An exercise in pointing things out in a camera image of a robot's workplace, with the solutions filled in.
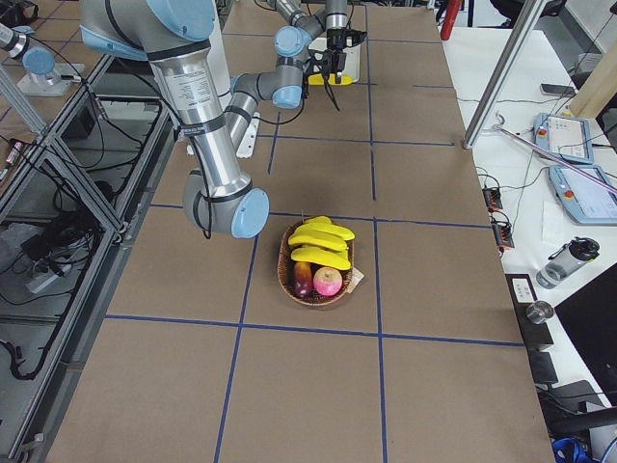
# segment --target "apple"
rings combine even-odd
[[[343,277],[332,267],[321,267],[312,278],[312,285],[322,296],[334,296],[343,286]]]

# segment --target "metal lid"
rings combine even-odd
[[[591,238],[575,237],[570,241],[570,254],[578,260],[593,260],[600,255],[600,244]]]

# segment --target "fruit basket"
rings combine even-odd
[[[304,221],[300,221],[289,227],[282,236],[281,240],[281,248],[279,250],[279,264],[278,264],[278,273],[279,273],[279,283],[283,291],[294,301],[303,306],[308,307],[324,307],[333,302],[336,302],[345,294],[347,294],[347,287],[349,286],[352,279],[352,270],[354,268],[354,240],[347,241],[348,246],[348,259],[351,262],[351,268],[349,270],[340,270],[340,275],[343,279],[343,284],[337,294],[333,296],[323,296],[319,294],[316,290],[313,290],[312,293],[306,297],[298,297],[294,292],[294,264],[295,261],[291,259],[291,248],[287,244],[287,239],[291,236],[295,230],[304,224]],[[319,265],[313,265],[313,270],[319,267]]]

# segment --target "white desk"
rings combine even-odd
[[[454,29],[444,48],[454,87],[460,99],[477,100],[482,96],[509,34],[510,31],[498,29]],[[547,101],[551,97],[540,93],[542,82],[570,84],[570,78],[544,33],[534,31],[498,99]],[[501,102],[496,109],[505,117],[506,128],[523,132],[532,127],[538,113],[555,111],[564,101],[565,99],[562,99],[543,104]],[[459,105],[467,125],[477,103],[459,101]],[[593,136],[601,133],[595,121],[591,122],[591,129]],[[607,144],[607,140],[603,136],[594,140],[594,143]],[[486,169],[501,185],[528,184],[543,167],[552,164],[533,155],[525,181],[531,150],[501,134],[481,136],[473,154],[476,166]],[[617,174],[617,156],[613,150],[595,149],[595,163],[601,165],[606,172]],[[489,186],[494,186],[490,179],[487,182]],[[533,280],[538,269],[546,263],[547,257],[574,236],[588,236],[601,245],[600,257],[597,260],[582,267],[557,288],[544,289],[539,285],[535,286],[538,299],[556,306],[617,261],[617,246],[614,245],[617,228],[577,225],[561,206],[557,209],[556,217],[545,223],[545,207],[556,209],[554,206],[558,204],[549,184],[547,170],[542,172],[538,181],[524,190],[508,192],[507,189],[502,189],[504,211],[511,221],[514,221],[517,215],[517,203],[522,191],[519,215],[514,228],[516,248],[506,251],[502,259],[506,273],[527,273]],[[543,240],[543,229],[545,234],[550,231],[552,237],[545,237]],[[597,382],[577,355],[559,320],[554,317],[549,320],[548,326],[555,342],[550,354],[559,377],[558,385],[584,379],[599,391]]]

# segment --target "metal bottle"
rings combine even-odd
[[[597,241],[577,236],[549,257],[549,263],[536,274],[536,281],[548,289],[556,287],[585,263],[599,256],[599,251]]]

